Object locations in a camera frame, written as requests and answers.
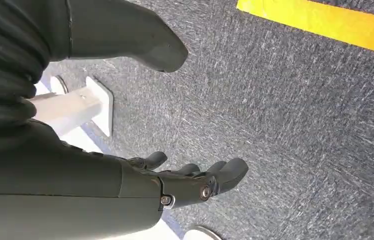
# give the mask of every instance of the robotic arm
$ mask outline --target robotic arm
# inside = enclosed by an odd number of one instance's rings
[[[154,172],[163,152],[88,153],[31,119],[25,99],[50,61],[127,56],[173,72],[187,55],[154,12],[124,0],[0,0],[0,239],[118,236],[234,188],[248,171],[239,158]]]

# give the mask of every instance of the yellow tape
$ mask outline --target yellow tape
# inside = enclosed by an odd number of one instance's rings
[[[374,14],[309,0],[238,0],[255,16],[374,50]]]

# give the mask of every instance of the screw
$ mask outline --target screw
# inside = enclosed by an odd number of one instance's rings
[[[206,201],[209,199],[210,196],[211,196],[211,189],[209,188],[209,186],[208,185],[202,186],[200,190],[200,199],[202,199],[203,201]]]
[[[160,197],[160,203],[162,205],[168,206],[169,204],[171,204],[171,197],[170,196],[162,196],[162,197]]]

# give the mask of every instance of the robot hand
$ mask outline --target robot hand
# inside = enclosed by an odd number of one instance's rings
[[[50,61],[127,56],[173,72],[187,55],[154,12],[124,0],[0,0],[0,240],[122,235],[234,188],[248,171],[241,159],[154,172],[161,152],[88,153],[30,119],[25,99]]]
[[[127,162],[136,169],[154,170],[167,159],[163,152],[155,152],[146,159],[131,158]],[[194,163],[178,171],[161,171],[156,174],[162,184],[160,202],[167,209],[205,202],[237,186],[248,169],[245,161],[234,158],[228,163],[219,161],[204,172]]]

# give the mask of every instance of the white support base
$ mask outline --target white support base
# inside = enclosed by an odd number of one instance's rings
[[[89,76],[85,80],[85,84],[101,102],[100,112],[92,120],[106,136],[110,137],[112,135],[114,96],[105,86]]]
[[[52,77],[52,91],[36,96],[35,119],[50,125],[58,136],[93,120],[110,137],[112,134],[114,96],[98,81],[87,77],[86,87],[67,93],[62,79]]]

